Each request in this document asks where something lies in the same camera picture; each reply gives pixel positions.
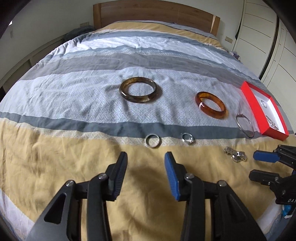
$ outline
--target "red jewelry box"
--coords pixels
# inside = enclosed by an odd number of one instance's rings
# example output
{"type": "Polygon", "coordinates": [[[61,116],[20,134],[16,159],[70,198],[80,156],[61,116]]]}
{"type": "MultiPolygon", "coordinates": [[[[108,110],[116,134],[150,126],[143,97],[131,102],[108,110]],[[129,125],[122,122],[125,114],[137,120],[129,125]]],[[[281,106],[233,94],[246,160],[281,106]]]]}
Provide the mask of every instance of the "red jewelry box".
{"type": "Polygon", "coordinates": [[[241,87],[257,121],[261,135],[284,141],[288,136],[285,121],[274,102],[274,99],[263,90],[245,81],[241,87]],[[266,116],[277,125],[279,130],[272,127],[266,116]]]}

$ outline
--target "screw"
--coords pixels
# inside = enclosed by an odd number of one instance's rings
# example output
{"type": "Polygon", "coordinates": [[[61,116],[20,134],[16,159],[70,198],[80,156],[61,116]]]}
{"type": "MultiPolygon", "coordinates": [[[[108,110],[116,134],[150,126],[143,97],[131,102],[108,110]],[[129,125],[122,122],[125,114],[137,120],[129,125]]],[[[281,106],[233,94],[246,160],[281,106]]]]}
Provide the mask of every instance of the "screw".
{"type": "Polygon", "coordinates": [[[185,178],[192,179],[192,178],[194,178],[194,175],[192,173],[186,173],[185,178]]]}
{"type": "Polygon", "coordinates": [[[224,180],[220,180],[220,181],[218,181],[218,184],[219,184],[220,187],[225,187],[225,186],[227,186],[227,183],[226,183],[224,180]]]}
{"type": "Polygon", "coordinates": [[[107,176],[107,174],[106,173],[100,173],[99,174],[99,179],[100,180],[104,180],[104,179],[106,179],[108,176],[107,176]]]}
{"type": "Polygon", "coordinates": [[[66,186],[67,187],[70,187],[70,186],[72,186],[74,184],[74,181],[73,180],[68,180],[67,182],[66,182],[66,186]]]}

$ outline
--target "bedspread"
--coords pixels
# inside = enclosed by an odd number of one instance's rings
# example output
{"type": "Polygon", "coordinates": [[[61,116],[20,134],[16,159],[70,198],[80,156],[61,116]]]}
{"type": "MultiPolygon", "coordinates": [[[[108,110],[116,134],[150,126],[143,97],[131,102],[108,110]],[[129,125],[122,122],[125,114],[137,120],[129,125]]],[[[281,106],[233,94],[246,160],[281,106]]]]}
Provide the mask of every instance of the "bedspread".
{"type": "MultiPolygon", "coordinates": [[[[184,203],[172,197],[164,168],[164,154],[171,151],[202,180],[226,180],[259,218],[274,194],[251,182],[249,172],[285,177],[291,169],[256,162],[252,154],[278,144],[296,145],[296,139],[280,106],[291,135],[284,142],[260,135],[240,90],[245,80],[269,93],[213,35],[176,24],[116,22],[64,43],[21,77],[0,103],[1,215],[23,240],[67,180],[90,180],[125,151],[121,194],[107,204],[113,240],[179,240],[184,203]],[[141,104],[122,98],[120,84],[136,76],[154,80],[161,96],[141,104]],[[194,97],[200,91],[219,97],[227,118],[199,110],[194,97]],[[253,139],[238,128],[238,113],[253,123],[253,139]],[[182,142],[184,132],[194,136],[193,145],[182,142]],[[159,148],[144,146],[150,133],[161,137],[159,148]],[[244,151],[248,160],[233,162],[223,153],[226,146],[244,151]]],[[[134,84],[129,91],[144,95],[151,87],[134,84]]],[[[207,239],[209,222],[207,206],[207,239]]]]}

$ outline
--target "striped bedspread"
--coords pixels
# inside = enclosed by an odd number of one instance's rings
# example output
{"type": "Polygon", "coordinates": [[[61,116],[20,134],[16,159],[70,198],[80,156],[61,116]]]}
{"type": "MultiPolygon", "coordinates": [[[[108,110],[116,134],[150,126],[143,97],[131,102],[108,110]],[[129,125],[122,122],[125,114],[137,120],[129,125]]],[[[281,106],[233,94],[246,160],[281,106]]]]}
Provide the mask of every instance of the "striped bedspread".
{"type": "MultiPolygon", "coordinates": [[[[268,92],[214,36],[176,24],[116,22],[64,43],[21,77],[0,103],[2,217],[24,240],[65,181],[90,180],[125,151],[128,167],[121,194],[107,204],[113,240],[179,240],[185,204],[170,193],[164,154],[171,151],[202,180],[226,180],[258,219],[274,194],[251,182],[249,172],[260,169],[285,177],[292,170],[281,163],[256,162],[252,154],[278,144],[296,145],[296,138],[280,106],[290,137],[281,142],[260,135],[240,90],[245,80],[268,92]],[[154,80],[161,96],[142,104],[123,99],[120,84],[136,76],[154,80]],[[199,110],[194,97],[200,91],[219,97],[227,118],[214,119],[199,110]],[[238,113],[253,123],[253,139],[238,128],[238,113]],[[182,142],[184,132],[194,136],[193,145],[182,142]],[[161,137],[159,148],[144,146],[150,133],[161,137]],[[248,160],[234,163],[223,153],[226,146],[244,151],[248,160]]],[[[151,88],[134,84],[129,91],[144,95],[151,88]]],[[[83,210],[86,240],[85,206],[83,210]]],[[[272,221],[261,226],[264,232],[272,221]]],[[[209,226],[206,232],[208,240],[209,226]]]]}

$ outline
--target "brown bangle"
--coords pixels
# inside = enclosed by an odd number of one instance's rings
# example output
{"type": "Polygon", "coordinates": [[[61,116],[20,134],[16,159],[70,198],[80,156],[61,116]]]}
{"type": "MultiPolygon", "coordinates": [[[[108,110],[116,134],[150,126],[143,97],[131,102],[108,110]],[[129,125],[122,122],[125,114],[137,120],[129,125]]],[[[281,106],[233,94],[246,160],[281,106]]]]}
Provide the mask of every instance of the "brown bangle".
{"type": "Polygon", "coordinates": [[[147,79],[144,77],[133,77],[133,78],[123,81],[122,84],[120,85],[119,91],[120,91],[121,96],[123,98],[125,98],[126,100],[131,101],[131,102],[136,102],[136,103],[143,103],[143,102],[147,102],[147,101],[155,99],[155,97],[157,96],[157,93],[158,93],[158,89],[159,89],[158,85],[150,79],[147,79]],[[136,83],[136,82],[148,84],[153,88],[154,91],[149,95],[143,95],[143,96],[134,96],[134,95],[128,94],[127,90],[128,90],[129,85],[132,83],[136,83]]]}
{"type": "Polygon", "coordinates": [[[208,92],[199,92],[195,96],[195,102],[198,105],[198,107],[207,115],[217,118],[217,119],[222,119],[226,115],[226,107],[222,100],[220,100],[217,96],[208,93],[208,92]],[[211,101],[214,101],[221,109],[221,111],[216,111],[213,110],[212,108],[208,107],[202,102],[202,98],[210,99],[211,101]]]}

